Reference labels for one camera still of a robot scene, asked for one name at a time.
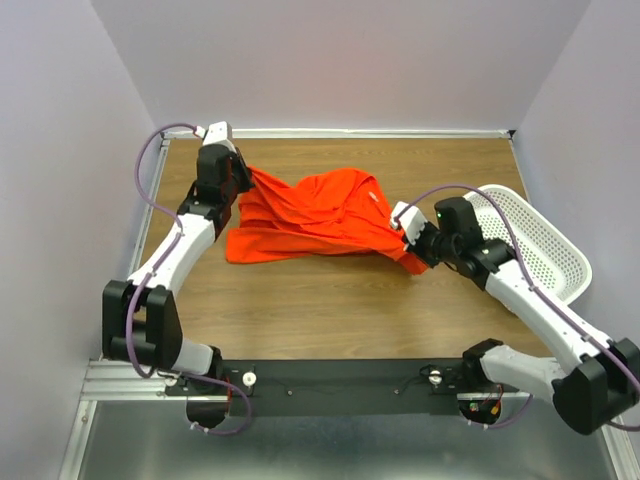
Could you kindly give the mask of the orange t shirt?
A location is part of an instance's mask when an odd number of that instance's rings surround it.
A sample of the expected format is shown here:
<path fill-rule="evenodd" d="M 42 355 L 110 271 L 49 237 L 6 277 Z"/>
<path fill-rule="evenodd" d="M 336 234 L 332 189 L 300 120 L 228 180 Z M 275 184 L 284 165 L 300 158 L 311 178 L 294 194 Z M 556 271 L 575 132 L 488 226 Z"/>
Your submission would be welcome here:
<path fill-rule="evenodd" d="M 392 208 L 376 177 L 356 168 L 307 176 L 290 185 L 257 167 L 228 231 L 226 260 L 258 264 L 311 255 L 380 254 L 411 275 L 427 266 L 390 226 Z"/>

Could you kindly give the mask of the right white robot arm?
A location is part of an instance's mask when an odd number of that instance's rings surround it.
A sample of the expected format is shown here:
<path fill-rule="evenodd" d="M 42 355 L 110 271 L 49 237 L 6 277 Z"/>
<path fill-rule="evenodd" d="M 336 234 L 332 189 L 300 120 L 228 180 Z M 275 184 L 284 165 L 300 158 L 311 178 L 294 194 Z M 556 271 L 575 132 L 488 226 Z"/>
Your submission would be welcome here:
<path fill-rule="evenodd" d="M 445 264 L 517 316 L 548 348 L 538 358 L 484 340 L 462 355 L 456 389 L 491 384 L 553 405 L 572 430 L 589 435 L 639 402 L 639 349 L 612 340 L 571 308 L 592 279 L 585 255 L 524 198 L 485 185 L 434 206 L 429 222 L 399 202 L 390 224 L 405 249 L 429 267 Z"/>

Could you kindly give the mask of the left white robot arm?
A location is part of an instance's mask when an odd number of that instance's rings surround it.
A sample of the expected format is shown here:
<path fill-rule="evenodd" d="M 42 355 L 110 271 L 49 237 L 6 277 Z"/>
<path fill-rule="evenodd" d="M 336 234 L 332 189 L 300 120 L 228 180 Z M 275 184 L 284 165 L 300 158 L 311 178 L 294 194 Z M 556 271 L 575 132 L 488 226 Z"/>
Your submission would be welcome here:
<path fill-rule="evenodd" d="M 252 187 L 251 172 L 231 141 L 200 147 L 196 179 L 173 213 L 170 232 L 127 280 L 112 280 L 103 290 L 106 358 L 185 373 L 188 384 L 201 395 L 220 387 L 221 352 L 184 335 L 176 297 L 195 263 L 226 227 L 237 197 Z"/>

